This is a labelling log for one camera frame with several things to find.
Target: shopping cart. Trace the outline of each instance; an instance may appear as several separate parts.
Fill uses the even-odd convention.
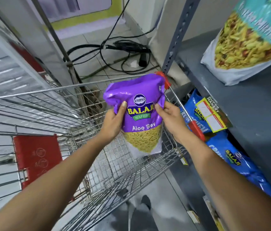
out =
[[[65,159],[100,131],[108,109],[102,98],[106,87],[135,77],[0,97],[0,208],[23,189],[29,178],[27,169],[19,166],[15,136],[56,135]],[[166,97],[176,102],[175,94]],[[161,154],[134,158],[119,134],[98,155],[54,230],[90,229],[186,153],[164,127],[162,140]],[[42,149],[35,153],[43,156]]]

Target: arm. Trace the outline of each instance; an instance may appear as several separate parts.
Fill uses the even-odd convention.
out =
[[[156,105],[165,126],[189,152],[195,168],[229,229],[271,230],[271,198],[232,169],[186,127],[180,109]]]
[[[31,183],[0,210],[0,231],[51,230],[100,151],[119,133],[127,103],[105,116],[101,131]]]

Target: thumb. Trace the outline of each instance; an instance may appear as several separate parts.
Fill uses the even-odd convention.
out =
[[[159,104],[155,104],[155,109],[157,113],[164,119],[168,116],[168,114],[161,108]]]
[[[119,119],[119,120],[122,120],[123,117],[124,117],[124,114],[126,112],[126,109],[127,109],[127,102],[124,101],[121,106],[119,107],[119,110],[116,114],[116,117]]]

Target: person's leg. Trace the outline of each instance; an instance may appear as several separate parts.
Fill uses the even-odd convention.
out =
[[[147,195],[144,195],[141,204],[133,212],[130,231],[158,231],[150,209],[150,200]]]

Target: price tag holder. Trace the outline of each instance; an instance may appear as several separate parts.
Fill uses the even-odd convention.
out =
[[[211,97],[205,97],[196,104],[213,133],[232,127],[226,114]]]

